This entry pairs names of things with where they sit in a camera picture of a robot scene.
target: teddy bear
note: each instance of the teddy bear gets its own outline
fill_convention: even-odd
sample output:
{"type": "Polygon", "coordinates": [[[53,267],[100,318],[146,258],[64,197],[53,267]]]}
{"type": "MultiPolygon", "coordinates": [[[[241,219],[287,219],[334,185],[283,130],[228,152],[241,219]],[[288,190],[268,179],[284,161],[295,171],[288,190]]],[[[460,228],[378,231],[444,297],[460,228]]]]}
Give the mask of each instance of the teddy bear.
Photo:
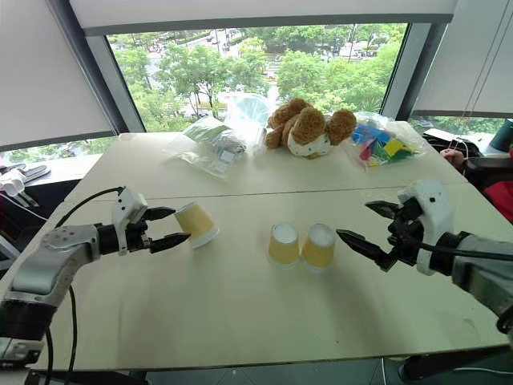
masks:
{"type": "Polygon", "coordinates": [[[327,154],[351,136],[357,126],[354,114],[345,109],[324,115],[303,99],[291,99],[268,119],[272,131],[265,136],[267,148],[285,146],[292,154],[308,159],[327,154]]]}

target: yellow paper cup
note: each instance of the yellow paper cup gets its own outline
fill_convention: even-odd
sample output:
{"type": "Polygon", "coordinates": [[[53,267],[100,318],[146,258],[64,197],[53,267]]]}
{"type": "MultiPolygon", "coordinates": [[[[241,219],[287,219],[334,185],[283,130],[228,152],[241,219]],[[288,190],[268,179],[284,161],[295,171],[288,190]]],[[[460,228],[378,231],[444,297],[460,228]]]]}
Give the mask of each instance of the yellow paper cup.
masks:
{"type": "Polygon", "coordinates": [[[333,262],[335,232],[322,223],[310,227],[301,256],[306,267],[315,273],[324,273],[333,262]]]}
{"type": "Polygon", "coordinates": [[[299,260],[297,231],[288,222],[276,223],[271,228],[269,260],[281,269],[292,269],[299,260]]]}
{"type": "Polygon", "coordinates": [[[185,233],[190,233],[192,248],[209,243],[219,233],[208,214],[196,203],[185,205],[175,213],[176,220],[185,233]]]}

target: floor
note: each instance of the floor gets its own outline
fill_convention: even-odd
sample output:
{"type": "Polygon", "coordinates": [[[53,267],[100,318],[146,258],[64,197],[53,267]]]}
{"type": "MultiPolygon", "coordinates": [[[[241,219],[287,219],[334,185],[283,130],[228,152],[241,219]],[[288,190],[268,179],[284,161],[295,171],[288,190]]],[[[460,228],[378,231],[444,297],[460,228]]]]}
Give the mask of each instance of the floor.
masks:
{"type": "MultiPolygon", "coordinates": [[[[398,385],[400,362],[385,360],[386,381],[382,361],[376,359],[327,363],[298,363],[265,367],[237,367],[196,371],[148,372],[152,385],[398,385]]],[[[474,363],[470,367],[486,367],[513,372],[513,353],[474,363]]],[[[497,375],[477,371],[448,372],[417,381],[418,385],[513,385],[513,375],[497,375]]]]}

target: plastic bag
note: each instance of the plastic bag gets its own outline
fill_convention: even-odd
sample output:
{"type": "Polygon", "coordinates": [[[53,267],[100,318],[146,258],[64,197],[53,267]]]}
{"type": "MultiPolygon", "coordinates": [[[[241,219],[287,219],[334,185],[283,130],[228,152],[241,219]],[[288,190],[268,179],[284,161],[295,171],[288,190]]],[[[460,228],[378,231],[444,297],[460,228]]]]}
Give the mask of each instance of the plastic bag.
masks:
{"type": "Polygon", "coordinates": [[[366,167],[398,162],[426,152],[426,142],[407,122],[397,122],[375,112],[358,112],[357,127],[349,142],[366,167]]]}
{"type": "Polygon", "coordinates": [[[200,119],[164,151],[224,179],[244,154],[255,153],[264,147],[265,127],[272,112],[263,96],[233,94],[224,122],[211,116],[200,119]],[[188,144],[184,144],[184,137],[188,138],[188,144]]]}

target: tabletop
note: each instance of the tabletop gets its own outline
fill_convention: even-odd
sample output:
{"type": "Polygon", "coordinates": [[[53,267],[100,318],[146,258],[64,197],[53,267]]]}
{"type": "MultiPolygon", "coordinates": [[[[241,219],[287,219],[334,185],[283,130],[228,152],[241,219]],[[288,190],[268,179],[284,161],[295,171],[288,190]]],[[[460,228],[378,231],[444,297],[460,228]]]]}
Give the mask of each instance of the tabletop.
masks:
{"type": "MultiPolygon", "coordinates": [[[[455,231],[513,238],[513,227],[471,185],[446,189],[456,211],[455,231]]],[[[209,244],[111,254],[78,272],[76,369],[291,363],[507,343],[495,329],[496,317],[449,278],[427,277],[401,263],[383,273],[341,241],[326,274],[303,265],[284,271],[269,264],[269,232],[278,221],[294,223],[301,242],[308,228],[321,222],[352,229],[390,249],[388,221],[363,203],[397,201],[397,192],[372,188],[195,199],[220,227],[209,244]]],[[[180,207],[190,200],[148,199],[148,204],[180,207]]],[[[70,207],[70,202],[59,206],[43,232],[70,207]]],[[[111,202],[91,202],[69,224],[109,223],[110,212],[111,202]]],[[[179,230],[176,219],[168,217],[151,222],[148,232],[162,237],[179,230]]],[[[55,367],[65,369],[71,348],[69,298],[51,328],[59,334],[55,367]]],[[[45,365],[43,352],[36,367],[45,365]]]]}
{"type": "Polygon", "coordinates": [[[314,160],[293,156],[284,148],[243,156],[221,180],[166,152],[191,147],[190,140],[173,141],[176,137],[176,133],[121,135],[67,199],[79,201],[120,185],[146,198],[175,198],[397,187],[431,177],[444,184],[466,181],[430,146],[418,158],[366,172],[348,143],[314,160]]]}

